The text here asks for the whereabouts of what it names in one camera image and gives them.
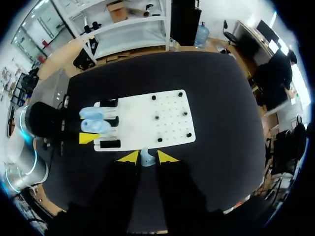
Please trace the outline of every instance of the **office chair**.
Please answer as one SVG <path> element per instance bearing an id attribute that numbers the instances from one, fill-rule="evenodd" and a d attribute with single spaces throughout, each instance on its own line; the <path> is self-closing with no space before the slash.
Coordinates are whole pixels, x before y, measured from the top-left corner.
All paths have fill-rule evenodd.
<path id="1" fill-rule="evenodd" d="M 228 45 L 231 44 L 231 42 L 237 44 L 238 43 L 238 39 L 237 37 L 235 37 L 233 34 L 231 34 L 230 32 L 224 31 L 227 29 L 227 22 L 226 20 L 224 20 L 224 24 L 223 24 L 223 29 L 222 32 L 224 34 L 224 36 L 228 39 Z"/>
<path id="2" fill-rule="evenodd" d="M 216 45 L 217 50 L 222 53 L 222 54 L 230 54 L 231 52 L 226 48 L 228 45 L 231 44 L 231 42 L 237 44 L 239 42 L 239 40 L 237 39 L 237 37 L 235 37 L 233 34 L 231 34 L 230 32 L 224 31 L 227 29 L 227 22 L 226 20 L 224 20 L 223 23 L 223 29 L 222 29 L 222 33 L 223 35 L 228 39 L 228 43 L 226 46 L 223 45 Z"/>

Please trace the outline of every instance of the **light blue object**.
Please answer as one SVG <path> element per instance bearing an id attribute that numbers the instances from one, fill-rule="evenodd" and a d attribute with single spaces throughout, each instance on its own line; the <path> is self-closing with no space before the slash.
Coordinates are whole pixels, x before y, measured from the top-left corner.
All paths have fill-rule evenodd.
<path id="1" fill-rule="evenodd" d="M 105 119 L 101 107 L 85 107 L 79 112 L 84 119 Z"/>
<path id="2" fill-rule="evenodd" d="M 208 30 L 207 27 L 205 27 L 205 23 L 201 22 L 201 25 L 199 25 L 197 29 L 194 45 L 198 48 L 204 48 L 206 46 L 209 33 L 210 31 Z"/>
<path id="3" fill-rule="evenodd" d="M 111 130 L 111 125 L 103 119 L 84 119 L 81 130 L 84 133 L 104 134 Z"/>
<path id="4" fill-rule="evenodd" d="M 140 156 L 141 156 L 141 166 L 143 166 L 143 167 L 152 166 L 156 163 L 156 158 L 154 156 L 151 156 L 148 153 L 147 147 L 145 147 L 141 150 Z"/>

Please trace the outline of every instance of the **small blue part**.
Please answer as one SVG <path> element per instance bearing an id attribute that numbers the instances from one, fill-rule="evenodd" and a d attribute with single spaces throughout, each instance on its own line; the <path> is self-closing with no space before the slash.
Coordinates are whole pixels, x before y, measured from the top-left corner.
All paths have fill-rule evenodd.
<path id="1" fill-rule="evenodd" d="M 81 122 L 81 130 L 84 133 L 104 134 L 111 130 L 109 122 L 103 119 L 84 119 Z"/>
<path id="2" fill-rule="evenodd" d="M 105 119 L 100 107 L 85 107 L 79 112 L 84 119 Z"/>
<path id="3" fill-rule="evenodd" d="M 154 156 L 151 156 L 148 153 L 147 147 L 143 148 L 140 151 L 140 156 L 141 156 L 141 166 L 143 166 L 143 167 L 152 166 L 156 163 L 156 158 Z"/>

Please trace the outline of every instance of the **computer monitor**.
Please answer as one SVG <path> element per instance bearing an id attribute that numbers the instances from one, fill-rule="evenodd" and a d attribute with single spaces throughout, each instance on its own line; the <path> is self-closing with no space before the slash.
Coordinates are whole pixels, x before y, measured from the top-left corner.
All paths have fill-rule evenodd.
<path id="1" fill-rule="evenodd" d="M 265 39 L 270 42 L 273 40 L 276 44 L 278 43 L 279 37 L 276 33 L 263 21 L 261 20 L 256 28 Z"/>

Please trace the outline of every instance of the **cardboard box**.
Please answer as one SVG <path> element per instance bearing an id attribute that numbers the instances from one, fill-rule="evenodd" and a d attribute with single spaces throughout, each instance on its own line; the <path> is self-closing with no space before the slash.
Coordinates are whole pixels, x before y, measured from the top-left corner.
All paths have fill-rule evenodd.
<path id="1" fill-rule="evenodd" d="M 128 13 L 122 0 L 107 4 L 107 8 L 114 23 L 128 19 Z"/>

